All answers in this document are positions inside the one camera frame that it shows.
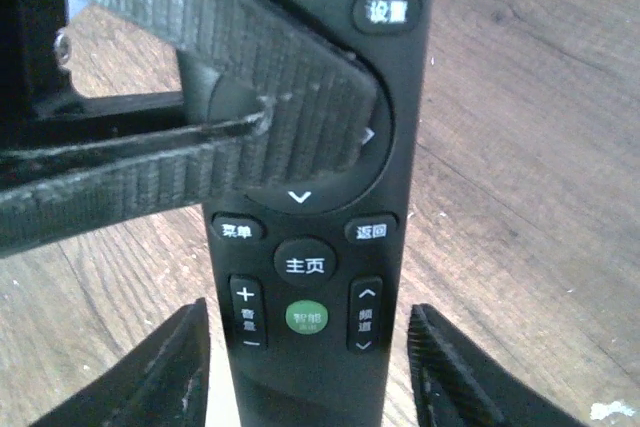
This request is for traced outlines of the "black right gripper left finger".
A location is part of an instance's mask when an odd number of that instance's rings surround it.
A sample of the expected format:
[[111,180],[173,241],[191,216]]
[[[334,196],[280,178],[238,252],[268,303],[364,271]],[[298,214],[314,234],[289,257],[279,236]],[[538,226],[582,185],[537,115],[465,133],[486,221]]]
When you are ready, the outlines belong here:
[[210,373],[206,301],[179,308],[94,382],[35,426],[203,426]]

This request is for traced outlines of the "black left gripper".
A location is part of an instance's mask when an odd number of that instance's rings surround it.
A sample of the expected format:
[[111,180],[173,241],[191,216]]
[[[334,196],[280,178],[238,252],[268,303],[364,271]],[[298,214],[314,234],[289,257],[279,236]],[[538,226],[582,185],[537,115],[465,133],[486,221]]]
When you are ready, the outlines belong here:
[[2,153],[3,257],[251,183],[243,149],[269,120],[180,128],[179,92],[84,97],[67,22],[67,0],[1,0],[2,146],[89,143]]

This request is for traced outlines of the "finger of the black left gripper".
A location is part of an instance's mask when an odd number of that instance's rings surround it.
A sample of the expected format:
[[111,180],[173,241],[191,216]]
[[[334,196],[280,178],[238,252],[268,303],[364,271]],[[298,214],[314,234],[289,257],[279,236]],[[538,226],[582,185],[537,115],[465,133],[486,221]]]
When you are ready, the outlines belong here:
[[192,55],[267,105],[226,184],[297,182],[350,168],[375,78],[269,0],[91,0]]

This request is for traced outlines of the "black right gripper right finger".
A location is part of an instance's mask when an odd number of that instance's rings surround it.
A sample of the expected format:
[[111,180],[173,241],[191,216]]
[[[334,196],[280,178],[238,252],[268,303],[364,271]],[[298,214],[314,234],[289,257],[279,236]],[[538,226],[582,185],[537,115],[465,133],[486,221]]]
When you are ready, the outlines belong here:
[[411,308],[407,333],[420,426],[581,426],[525,385],[429,304]]

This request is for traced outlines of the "black remote control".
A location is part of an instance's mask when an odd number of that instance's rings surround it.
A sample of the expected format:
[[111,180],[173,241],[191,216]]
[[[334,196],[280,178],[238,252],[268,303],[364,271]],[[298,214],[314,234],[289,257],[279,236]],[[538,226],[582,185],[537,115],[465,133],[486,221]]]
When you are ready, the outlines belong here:
[[387,383],[432,0],[297,0],[383,91],[335,178],[206,205],[244,426],[377,426]]

